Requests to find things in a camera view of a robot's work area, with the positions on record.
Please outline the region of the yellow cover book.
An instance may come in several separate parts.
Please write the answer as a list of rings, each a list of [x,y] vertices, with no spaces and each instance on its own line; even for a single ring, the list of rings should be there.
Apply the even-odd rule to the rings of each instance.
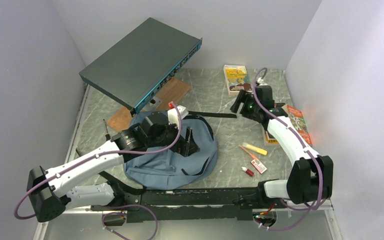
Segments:
[[[223,73],[229,96],[237,96],[242,90],[252,92],[251,81],[245,65],[224,65]]]

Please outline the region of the blue backpack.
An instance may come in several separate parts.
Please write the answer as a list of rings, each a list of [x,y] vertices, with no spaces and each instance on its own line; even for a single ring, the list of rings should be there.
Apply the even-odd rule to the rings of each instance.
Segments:
[[[217,163],[218,144],[206,117],[235,119],[236,115],[198,111],[187,113],[181,121],[180,136],[185,137],[187,127],[191,127],[200,151],[183,157],[174,152],[174,146],[163,150],[178,133],[169,125],[167,111],[136,115],[127,129],[112,138],[122,150],[148,152],[144,155],[125,154],[125,176],[147,189],[174,190],[210,175]]]

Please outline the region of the orange green cover book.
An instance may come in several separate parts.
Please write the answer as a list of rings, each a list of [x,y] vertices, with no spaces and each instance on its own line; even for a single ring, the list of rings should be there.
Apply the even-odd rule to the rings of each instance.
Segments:
[[[310,137],[303,113],[297,108],[294,108],[289,104],[286,105],[286,111],[288,113],[289,119],[293,127],[297,130],[300,136],[306,141],[306,143],[312,146],[313,142]]]

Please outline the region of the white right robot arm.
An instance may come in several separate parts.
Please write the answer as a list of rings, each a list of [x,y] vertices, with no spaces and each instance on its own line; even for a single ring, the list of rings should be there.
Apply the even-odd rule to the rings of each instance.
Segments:
[[[241,90],[230,110],[261,124],[278,141],[292,165],[288,179],[258,183],[255,200],[260,207],[269,207],[275,199],[319,206],[332,196],[333,160],[320,155],[295,130],[288,114],[276,106],[269,85],[258,85],[252,92]]]

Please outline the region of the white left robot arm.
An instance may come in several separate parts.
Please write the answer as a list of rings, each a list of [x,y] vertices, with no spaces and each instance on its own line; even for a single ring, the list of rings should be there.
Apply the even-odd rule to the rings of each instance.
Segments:
[[[44,223],[78,207],[119,209],[126,203],[128,188],[107,169],[165,151],[182,157],[196,153],[199,147],[190,126],[193,118],[181,108],[147,112],[142,121],[107,137],[103,145],[71,162],[50,169],[33,168],[26,189],[33,216]]]

